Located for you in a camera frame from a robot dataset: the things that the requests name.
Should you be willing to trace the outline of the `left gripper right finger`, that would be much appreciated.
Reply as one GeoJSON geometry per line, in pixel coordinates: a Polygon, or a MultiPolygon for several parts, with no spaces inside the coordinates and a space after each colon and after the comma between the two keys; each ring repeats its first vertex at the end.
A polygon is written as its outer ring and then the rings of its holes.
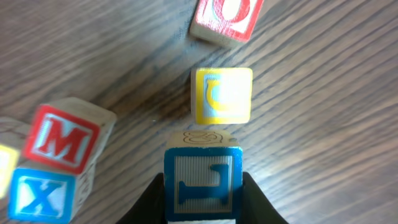
{"type": "Polygon", "coordinates": [[[241,224],[288,224],[248,172],[243,172],[241,224]]]}

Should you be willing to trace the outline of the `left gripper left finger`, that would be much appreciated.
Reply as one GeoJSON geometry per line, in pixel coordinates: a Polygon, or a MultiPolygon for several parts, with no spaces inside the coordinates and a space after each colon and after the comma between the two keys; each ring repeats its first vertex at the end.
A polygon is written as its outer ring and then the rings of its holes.
{"type": "Polygon", "coordinates": [[[116,224],[165,224],[164,174],[158,173],[116,224]]]}

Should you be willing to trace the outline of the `blue L block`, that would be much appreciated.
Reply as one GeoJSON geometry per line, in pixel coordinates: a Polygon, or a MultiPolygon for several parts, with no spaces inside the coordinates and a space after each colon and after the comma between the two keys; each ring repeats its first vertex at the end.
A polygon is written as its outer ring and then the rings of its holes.
{"type": "Polygon", "coordinates": [[[164,154],[170,222],[235,220],[243,194],[243,149],[225,130],[173,133],[164,154]]]}

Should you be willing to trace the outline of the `red M block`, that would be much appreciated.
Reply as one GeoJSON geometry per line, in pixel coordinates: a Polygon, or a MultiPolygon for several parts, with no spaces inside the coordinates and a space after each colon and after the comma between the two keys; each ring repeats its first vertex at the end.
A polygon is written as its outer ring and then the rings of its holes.
{"type": "Polygon", "coordinates": [[[81,174],[103,152],[116,120],[112,111],[75,97],[43,103],[22,153],[32,161],[81,174]]]}

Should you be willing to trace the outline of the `blue X block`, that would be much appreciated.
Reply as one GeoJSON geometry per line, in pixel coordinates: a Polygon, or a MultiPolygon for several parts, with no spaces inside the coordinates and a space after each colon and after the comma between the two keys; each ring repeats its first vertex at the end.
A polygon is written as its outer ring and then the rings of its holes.
{"type": "Polygon", "coordinates": [[[12,176],[7,215],[11,220],[69,223],[92,191],[96,162],[81,174],[27,163],[12,176]]]}

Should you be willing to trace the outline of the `yellow C block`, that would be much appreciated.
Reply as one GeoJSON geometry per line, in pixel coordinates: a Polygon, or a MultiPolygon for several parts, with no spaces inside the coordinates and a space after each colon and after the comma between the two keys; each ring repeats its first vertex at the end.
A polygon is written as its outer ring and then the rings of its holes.
{"type": "Polygon", "coordinates": [[[196,68],[190,75],[191,112],[196,124],[243,124],[250,120],[250,68],[196,68]]]}

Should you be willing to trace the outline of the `yellow block left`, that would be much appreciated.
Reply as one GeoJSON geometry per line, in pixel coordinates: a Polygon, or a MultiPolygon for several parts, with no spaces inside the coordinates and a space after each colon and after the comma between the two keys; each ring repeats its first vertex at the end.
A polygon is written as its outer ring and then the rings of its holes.
{"type": "Polygon", "coordinates": [[[29,129],[28,124],[1,117],[1,199],[7,195],[29,129]]]}

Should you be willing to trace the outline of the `red O block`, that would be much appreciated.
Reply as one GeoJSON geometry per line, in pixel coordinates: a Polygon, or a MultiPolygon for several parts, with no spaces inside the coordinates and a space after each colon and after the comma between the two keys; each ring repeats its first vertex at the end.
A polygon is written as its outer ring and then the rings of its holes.
{"type": "Polygon", "coordinates": [[[190,26],[196,38],[227,48],[247,43],[263,0],[199,0],[190,26]]]}

